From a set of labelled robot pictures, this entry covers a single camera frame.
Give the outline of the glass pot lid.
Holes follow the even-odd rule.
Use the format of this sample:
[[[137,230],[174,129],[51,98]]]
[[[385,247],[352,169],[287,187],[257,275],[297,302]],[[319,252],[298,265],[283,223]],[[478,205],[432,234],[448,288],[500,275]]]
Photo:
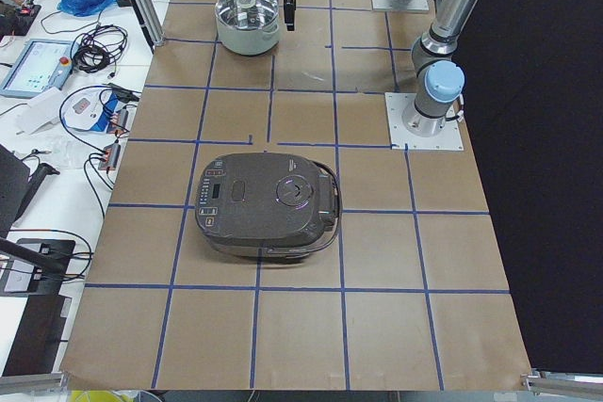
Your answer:
[[[221,24],[243,31],[267,29],[278,18],[277,0],[218,0],[215,10]]]

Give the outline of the pale green electric pot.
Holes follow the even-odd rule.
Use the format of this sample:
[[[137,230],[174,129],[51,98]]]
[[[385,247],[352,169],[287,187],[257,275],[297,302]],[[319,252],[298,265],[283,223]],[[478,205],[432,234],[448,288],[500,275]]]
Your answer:
[[[218,38],[243,56],[266,53],[280,40],[277,0],[217,0]]]

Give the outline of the emergency stop button box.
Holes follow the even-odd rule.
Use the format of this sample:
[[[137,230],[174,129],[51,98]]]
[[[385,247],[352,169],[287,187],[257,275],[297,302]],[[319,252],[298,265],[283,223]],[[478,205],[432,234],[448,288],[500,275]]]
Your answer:
[[[132,6],[131,0],[116,0],[116,3],[120,8],[127,8]]]

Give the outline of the dark brown rice cooker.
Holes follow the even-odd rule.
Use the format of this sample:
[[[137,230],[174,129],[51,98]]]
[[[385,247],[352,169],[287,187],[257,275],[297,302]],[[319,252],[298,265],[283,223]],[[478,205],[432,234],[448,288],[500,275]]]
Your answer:
[[[209,245],[260,259],[301,259],[336,239],[343,210],[334,172],[290,153],[231,153],[204,169],[195,218]]]

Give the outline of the white blue box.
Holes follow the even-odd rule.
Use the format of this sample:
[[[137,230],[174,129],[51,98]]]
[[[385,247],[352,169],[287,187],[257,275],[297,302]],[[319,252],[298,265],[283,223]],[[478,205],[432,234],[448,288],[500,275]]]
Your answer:
[[[87,88],[71,95],[61,108],[63,122],[80,132],[106,132],[122,106],[111,88]]]

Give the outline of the near teach pendant tablet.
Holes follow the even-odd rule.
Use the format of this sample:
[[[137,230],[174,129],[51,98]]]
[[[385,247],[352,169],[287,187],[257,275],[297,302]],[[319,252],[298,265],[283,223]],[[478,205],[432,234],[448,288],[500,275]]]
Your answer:
[[[68,40],[29,40],[1,82],[3,96],[31,99],[49,88],[62,88],[73,71]]]

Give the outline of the black monitor stand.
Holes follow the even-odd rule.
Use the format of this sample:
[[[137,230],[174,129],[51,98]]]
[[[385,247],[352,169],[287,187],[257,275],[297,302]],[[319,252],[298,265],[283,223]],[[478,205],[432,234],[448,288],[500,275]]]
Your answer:
[[[4,146],[1,147],[1,233],[5,233],[23,215],[48,175],[59,175],[59,171],[41,163],[29,176],[29,167]]]

